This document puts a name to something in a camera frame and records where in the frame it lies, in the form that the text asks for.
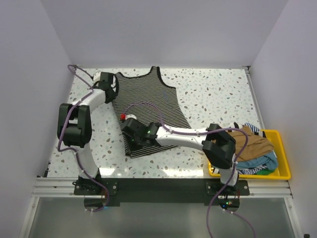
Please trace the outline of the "black white striped tank top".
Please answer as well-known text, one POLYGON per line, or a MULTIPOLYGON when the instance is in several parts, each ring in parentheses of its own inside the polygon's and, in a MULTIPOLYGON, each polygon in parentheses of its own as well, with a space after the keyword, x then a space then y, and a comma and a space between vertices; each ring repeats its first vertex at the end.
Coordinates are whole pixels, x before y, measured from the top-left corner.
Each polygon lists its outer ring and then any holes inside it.
POLYGON ((191 127, 180 109, 176 88, 164 83, 158 66, 152 66, 145 75, 127 77, 118 72, 115 77, 119 90, 112 106, 119 124, 122 114, 134 115, 144 125, 160 122, 161 112, 164 124, 191 127))

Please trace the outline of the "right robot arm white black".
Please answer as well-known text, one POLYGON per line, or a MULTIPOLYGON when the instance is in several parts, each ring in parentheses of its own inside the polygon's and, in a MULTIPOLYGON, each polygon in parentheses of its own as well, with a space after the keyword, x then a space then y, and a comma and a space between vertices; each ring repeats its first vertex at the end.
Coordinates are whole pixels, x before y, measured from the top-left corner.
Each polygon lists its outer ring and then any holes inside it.
POLYGON ((128 118, 123 122, 121 131, 132 144, 138 146, 181 146, 200 150, 218 169, 222 192, 231 195, 238 189, 238 172, 234 167, 236 141, 218 124, 188 129, 154 122, 144 125, 137 119, 128 118))

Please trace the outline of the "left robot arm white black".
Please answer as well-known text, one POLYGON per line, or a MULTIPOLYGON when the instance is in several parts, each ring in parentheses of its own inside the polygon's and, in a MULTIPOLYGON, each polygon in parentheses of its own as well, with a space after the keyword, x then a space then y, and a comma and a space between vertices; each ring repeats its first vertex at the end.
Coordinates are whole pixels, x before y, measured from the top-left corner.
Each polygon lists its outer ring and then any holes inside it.
POLYGON ((112 102, 119 91, 119 83, 113 73, 100 72, 93 77, 94 84, 87 95, 59 106, 57 137, 58 152, 71 151, 79 170, 79 177, 88 179, 85 189, 98 194, 103 188, 97 179, 99 168, 90 148, 92 139, 91 113, 100 105, 112 102))

